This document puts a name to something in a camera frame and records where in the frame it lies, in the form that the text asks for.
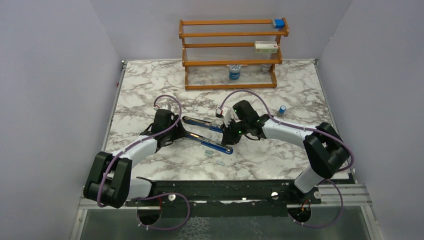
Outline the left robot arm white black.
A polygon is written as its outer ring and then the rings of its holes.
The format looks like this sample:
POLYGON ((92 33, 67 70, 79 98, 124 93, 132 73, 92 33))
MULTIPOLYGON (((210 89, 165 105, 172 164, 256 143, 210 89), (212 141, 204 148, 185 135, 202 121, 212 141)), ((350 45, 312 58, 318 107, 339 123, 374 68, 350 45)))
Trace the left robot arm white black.
POLYGON ((131 178, 132 169, 142 160, 185 137, 181 117, 171 110, 158 109, 151 123, 138 138, 112 153, 100 151, 93 160, 83 197, 101 208, 120 208, 126 200, 138 198, 144 205, 157 200, 153 182, 143 177, 131 178))

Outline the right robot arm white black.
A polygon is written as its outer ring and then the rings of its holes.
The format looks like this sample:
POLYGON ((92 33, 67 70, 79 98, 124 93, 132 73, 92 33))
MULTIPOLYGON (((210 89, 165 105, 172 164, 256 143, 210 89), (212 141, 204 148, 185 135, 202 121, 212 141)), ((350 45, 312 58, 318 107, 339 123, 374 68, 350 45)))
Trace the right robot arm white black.
POLYGON ((217 106, 215 115, 223 119, 222 144, 236 145, 241 136, 287 142, 304 148, 309 166, 294 180, 289 199, 300 204, 309 191, 324 179, 330 179, 351 156, 340 136, 327 122, 316 127, 286 122, 272 115, 259 115, 246 100, 233 107, 217 106))

